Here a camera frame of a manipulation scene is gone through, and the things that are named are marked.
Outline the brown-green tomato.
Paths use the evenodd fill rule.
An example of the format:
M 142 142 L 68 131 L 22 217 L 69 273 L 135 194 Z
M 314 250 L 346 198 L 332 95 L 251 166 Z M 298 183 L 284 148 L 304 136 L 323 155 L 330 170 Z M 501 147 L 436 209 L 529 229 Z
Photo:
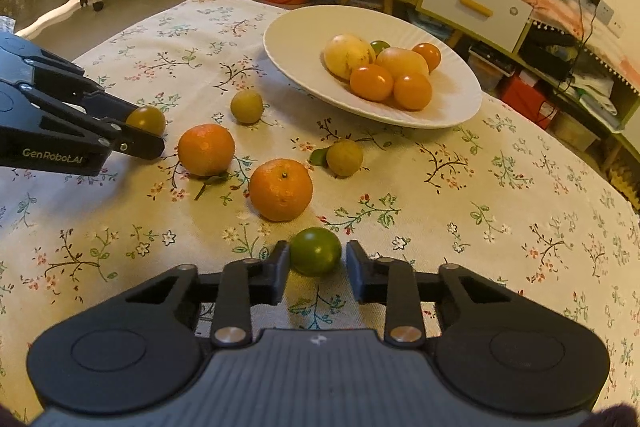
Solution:
M 140 106 L 129 114 L 125 124 L 155 135 L 162 135 L 166 129 L 164 114 L 155 106 Z

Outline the green tomato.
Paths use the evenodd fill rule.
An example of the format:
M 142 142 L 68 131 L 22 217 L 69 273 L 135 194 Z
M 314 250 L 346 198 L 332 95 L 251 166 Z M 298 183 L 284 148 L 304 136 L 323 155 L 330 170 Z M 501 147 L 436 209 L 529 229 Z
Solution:
M 384 50 L 390 47 L 390 44 L 384 40 L 373 40 L 370 42 L 370 46 L 375 55 L 382 53 Z
M 341 263 L 342 245 L 331 231 L 308 228 L 297 233 L 288 243 L 291 267 L 306 277 L 323 277 Z

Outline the mandarin orange with leaf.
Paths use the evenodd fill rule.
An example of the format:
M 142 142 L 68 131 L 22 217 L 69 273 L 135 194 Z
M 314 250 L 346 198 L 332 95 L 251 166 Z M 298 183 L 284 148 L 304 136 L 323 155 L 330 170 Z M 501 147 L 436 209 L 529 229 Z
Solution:
M 180 136 L 177 153 L 186 172 L 203 182 L 195 196 L 198 200 L 209 185 L 229 180 L 235 142 L 229 130 L 220 124 L 199 124 Z

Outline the mandarin orange with stem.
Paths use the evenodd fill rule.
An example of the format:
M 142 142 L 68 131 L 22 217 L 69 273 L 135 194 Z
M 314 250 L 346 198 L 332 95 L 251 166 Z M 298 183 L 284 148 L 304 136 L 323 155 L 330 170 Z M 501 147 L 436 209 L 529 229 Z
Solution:
M 276 158 L 257 167 L 248 182 L 250 203 L 265 219 L 288 222 L 309 206 L 314 184 L 307 168 L 288 158 Z

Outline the brown round fruit with leaf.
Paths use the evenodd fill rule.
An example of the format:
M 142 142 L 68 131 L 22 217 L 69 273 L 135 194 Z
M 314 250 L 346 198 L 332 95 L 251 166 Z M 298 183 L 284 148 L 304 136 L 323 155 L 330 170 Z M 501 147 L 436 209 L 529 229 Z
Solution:
M 342 140 L 329 147 L 317 148 L 309 156 L 311 166 L 329 168 L 339 178 L 349 178 L 363 163 L 363 149 L 355 141 Z

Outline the orange tomato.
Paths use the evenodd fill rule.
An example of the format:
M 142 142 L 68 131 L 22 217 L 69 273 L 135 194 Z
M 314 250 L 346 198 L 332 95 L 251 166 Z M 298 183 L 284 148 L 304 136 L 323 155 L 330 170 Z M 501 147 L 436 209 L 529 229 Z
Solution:
M 433 43 L 421 42 L 416 44 L 412 48 L 412 50 L 413 52 L 420 54 L 424 58 L 430 72 L 434 72 L 434 70 L 437 69 L 437 67 L 440 65 L 440 62 L 442 61 L 442 54 L 440 53 L 440 49 Z
M 393 77 L 381 66 L 361 66 L 349 77 L 349 88 L 359 98 L 372 102 L 384 102 L 394 90 Z
M 394 81 L 393 97 L 403 109 L 419 112 L 431 103 L 432 96 L 430 80 L 420 72 L 398 77 Z

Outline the large yellow-orange grapefruit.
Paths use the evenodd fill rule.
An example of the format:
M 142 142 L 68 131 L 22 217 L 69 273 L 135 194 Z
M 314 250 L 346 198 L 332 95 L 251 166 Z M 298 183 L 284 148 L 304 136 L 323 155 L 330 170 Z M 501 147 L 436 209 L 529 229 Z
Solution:
M 386 69 L 394 79 L 413 74 L 428 76 L 430 73 L 427 62 L 422 55 L 393 46 L 378 54 L 375 64 Z

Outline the pale yellow striped melon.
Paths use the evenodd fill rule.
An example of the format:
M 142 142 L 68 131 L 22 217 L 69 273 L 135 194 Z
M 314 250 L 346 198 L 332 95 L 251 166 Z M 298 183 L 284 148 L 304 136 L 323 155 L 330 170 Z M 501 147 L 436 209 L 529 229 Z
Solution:
M 375 53 L 372 46 L 359 37 L 341 34 L 326 43 L 322 61 L 332 75 L 347 81 L 354 70 L 372 64 Z

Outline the floral tablecloth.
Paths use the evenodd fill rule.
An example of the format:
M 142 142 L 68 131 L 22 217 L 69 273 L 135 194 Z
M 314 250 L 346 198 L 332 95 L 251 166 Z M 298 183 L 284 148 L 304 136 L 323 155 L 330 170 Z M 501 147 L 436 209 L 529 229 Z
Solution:
M 420 271 L 459 263 L 588 327 L 611 357 L 600 407 L 637 404 L 639 223 L 628 202 L 491 96 L 465 124 L 433 132 L 313 98 L 265 54 L 262 36 L 278 14 L 248 0 L 188 0 L 77 57 L 107 91 L 163 112 L 168 150 L 153 164 L 113 155 L 96 176 L 2 170 L 2 404 L 19 418 L 38 415 L 25 359 L 49 326 L 178 263 L 214 272 L 309 227 Z M 256 124 L 230 110 L 245 89 L 264 102 Z M 213 123 L 235 142 L 230 178 L 195 200 L 203 184 L 174 147 Z M 363 149 L 355 174 L 309 164 L 314 150 L 342 140 Z M 248 194 L 255 169 L 276 158 L 303 164 L 314 184 L 309 206 L 288 222 L 263 218 Z

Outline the white ribbed plate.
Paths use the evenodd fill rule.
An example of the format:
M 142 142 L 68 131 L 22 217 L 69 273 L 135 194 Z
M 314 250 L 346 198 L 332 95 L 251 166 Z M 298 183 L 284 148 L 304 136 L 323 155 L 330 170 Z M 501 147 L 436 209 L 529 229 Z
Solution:
M 480 83 L 456 52 L 380 12 L 346 5 L 288 11 L 266 29 L 264 48 L 296 86 L 385 124 L 451 128 L 482 105 Z

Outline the red box under cabinet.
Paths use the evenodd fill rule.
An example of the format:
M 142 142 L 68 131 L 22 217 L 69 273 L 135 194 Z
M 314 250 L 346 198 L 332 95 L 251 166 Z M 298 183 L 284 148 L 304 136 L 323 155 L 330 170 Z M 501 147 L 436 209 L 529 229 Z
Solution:
M 552 119 L 558 113 L 558 108 L 541 91 L 524 81 L 519 75 L 503 81 L 500 100 L 544 130 L 550 126 Z

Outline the pink cloth on cabinet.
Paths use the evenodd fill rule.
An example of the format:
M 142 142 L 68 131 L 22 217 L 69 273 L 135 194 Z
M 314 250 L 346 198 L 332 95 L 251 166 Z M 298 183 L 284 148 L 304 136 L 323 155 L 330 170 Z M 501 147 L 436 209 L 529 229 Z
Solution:
M 562 0 L 522 0 L 533 8 L 533 17 L 555 24 L 579 41 L 591 32 L 586 48 L 602 58 L 614 72 L 620 74 L 634 92 L 639 93 L 639 57 L 628 55 L 604 23 L 591 21 L 592 15 L 580 8 L 575 1 L 565 3 Z

